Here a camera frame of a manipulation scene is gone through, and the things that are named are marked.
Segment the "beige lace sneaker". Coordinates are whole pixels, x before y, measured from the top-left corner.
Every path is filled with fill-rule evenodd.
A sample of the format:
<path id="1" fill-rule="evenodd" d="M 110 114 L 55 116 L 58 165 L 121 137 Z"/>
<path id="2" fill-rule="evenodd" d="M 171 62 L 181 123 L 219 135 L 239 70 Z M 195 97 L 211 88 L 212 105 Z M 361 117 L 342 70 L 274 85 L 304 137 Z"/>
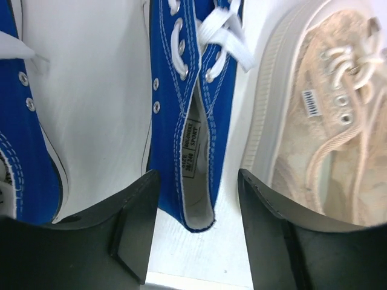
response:
<path id="1" fill-rule="evenodd" d="M 302 1 L 262 55 L 241 166 L 319 214 L 386 222 L 384 33 L 368 1 Z"/>

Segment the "blue canvas sneaker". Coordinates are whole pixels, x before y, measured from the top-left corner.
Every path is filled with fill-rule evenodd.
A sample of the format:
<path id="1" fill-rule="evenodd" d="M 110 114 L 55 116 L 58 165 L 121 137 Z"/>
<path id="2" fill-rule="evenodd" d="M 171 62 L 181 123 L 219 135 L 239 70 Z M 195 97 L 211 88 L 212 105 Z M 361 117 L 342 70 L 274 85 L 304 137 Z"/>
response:
<path id="1" fill-rule="evenodd" d="M 159 208 L 186 230 L 215 223 L 236 72 L 255 58 L 242 1 L 148 4 L 152 124 L 148 168 L 160 174 Z"/>
<path id="2" fill-rule="evenodd" d="M 68 179 L 37 115 L 26 66 L 49 60 L 23 41 L 22 1 L 1 1 L 1 214 L 30 224 L 58 222 Z"/>

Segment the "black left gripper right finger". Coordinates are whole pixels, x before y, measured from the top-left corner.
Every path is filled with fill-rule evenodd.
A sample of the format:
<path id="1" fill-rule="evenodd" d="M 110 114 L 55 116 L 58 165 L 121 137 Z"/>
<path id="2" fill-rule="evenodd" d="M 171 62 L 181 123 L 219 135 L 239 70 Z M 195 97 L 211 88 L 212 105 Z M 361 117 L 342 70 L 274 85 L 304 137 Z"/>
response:
<path id="1" fill-rule="evenodd" d="M 385 289 L 386 225 L 316 213 L 246 169 L 238 194 L 255 289 Z"/>

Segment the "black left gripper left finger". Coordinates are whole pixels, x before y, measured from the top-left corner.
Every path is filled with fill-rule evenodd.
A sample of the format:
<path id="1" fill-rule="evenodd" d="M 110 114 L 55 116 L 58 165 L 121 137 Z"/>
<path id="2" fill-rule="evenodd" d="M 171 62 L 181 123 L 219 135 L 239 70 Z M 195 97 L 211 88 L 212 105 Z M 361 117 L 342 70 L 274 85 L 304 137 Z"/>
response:
<path id="1" fill-rule="evenodd" d="M 129 187 L 57 224 L 1 217 L 2 289 L 139 289 L 148 270 L 160 177 Z"/>

